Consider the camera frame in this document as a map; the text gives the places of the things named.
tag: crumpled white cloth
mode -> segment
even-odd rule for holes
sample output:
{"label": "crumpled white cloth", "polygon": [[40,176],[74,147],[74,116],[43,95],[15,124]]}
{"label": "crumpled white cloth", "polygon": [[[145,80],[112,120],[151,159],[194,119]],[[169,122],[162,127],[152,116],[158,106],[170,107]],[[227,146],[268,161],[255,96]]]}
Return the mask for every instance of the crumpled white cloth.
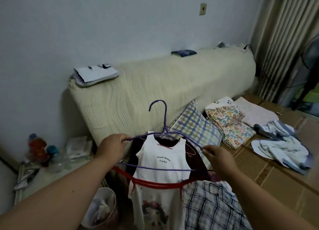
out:
{"label": "crumpled white cloth", "polygon": [[[289,125],[286,126],[294,132],[292,127]],[[306,162],[309,154],[306,147],[303,146],[299,140],[289,135],[278,121],[261,125],[261,127],[265,132],[283,136],[283,140],[254,140],[251,142],[251,146],[255,153],[267,159],[278,160],[285,167],[288,166],[283,163],[284,159],[297,168],[299,168],[301,163]]]}
{"label": "crumpled white cloth", "polygon": [[279,120],[274,112],[250,103],[243,97],[238,98],[235,101],[235,104],[238,106],[239,110],[246,115],[244,119],[242,119],[242,122],[252,128],[255,124],[264,125],[268,122]]}

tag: plaid pillow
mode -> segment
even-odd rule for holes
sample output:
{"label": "plaid pillow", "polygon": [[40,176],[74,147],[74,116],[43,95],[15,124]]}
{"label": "plaid pillow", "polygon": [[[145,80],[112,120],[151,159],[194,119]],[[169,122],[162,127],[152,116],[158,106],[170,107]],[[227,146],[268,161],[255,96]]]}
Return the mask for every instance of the plaid pillow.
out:
{"label": "plaid pillow", "polygon": [[[195,101],[192,101],[188,105],[185,111],[169,128],[169,131],[183,133],[201,147],[205,145],[219,146],[222,140],[221,132],[198,111]],[[182,137],[179,134],[171,135],[177,139]],[[206,167],[209,167],[210,163],[202,154],[200,148],[196,145],[194,147],[197,149]]]}

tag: electrical outlet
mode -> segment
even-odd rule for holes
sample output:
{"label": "electrical outlet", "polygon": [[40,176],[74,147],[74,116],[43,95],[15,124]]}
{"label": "electrical outlet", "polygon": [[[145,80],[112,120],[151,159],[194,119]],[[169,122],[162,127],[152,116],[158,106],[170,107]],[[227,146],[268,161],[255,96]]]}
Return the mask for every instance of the electrical outlet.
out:
{"label": "electrical outlet", "polygon": [[200,4],[199,15],[205,15],[206,14],[206,8],[207,8],[207,3],[201,3]]}

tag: hand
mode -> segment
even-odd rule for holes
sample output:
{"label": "hand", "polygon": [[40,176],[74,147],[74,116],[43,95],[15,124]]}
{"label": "hand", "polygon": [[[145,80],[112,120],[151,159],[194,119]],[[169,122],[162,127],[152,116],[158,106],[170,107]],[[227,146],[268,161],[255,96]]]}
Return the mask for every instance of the hand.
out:
{"label": "hand", "polygon": [[124,155],[126,139],[130,136],[127,134],[111,134],[100,143],[95,158],[104,159],[113,166],[117,164]]}
{"label": "hand", "polygon": [[206,145],[203,147],[202,153],[222,180],[228,181],[232,176],[240,172],[232,154],[226,149],[214,145]]}

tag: white wall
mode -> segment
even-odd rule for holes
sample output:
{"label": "white wall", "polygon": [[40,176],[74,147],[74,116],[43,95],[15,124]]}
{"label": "white wall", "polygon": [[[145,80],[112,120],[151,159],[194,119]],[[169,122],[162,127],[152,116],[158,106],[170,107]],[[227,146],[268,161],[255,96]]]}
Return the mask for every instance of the white wall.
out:
{"label": "white wall", "polygon": [[0,161],[0,215],[13,206],[17,175]]}
{"label": "white wall", "polygon": [[261,1],[0,0],[0,145],[22,160],[32,132],[58,147],[87,133],[73,67],[248,43]]}

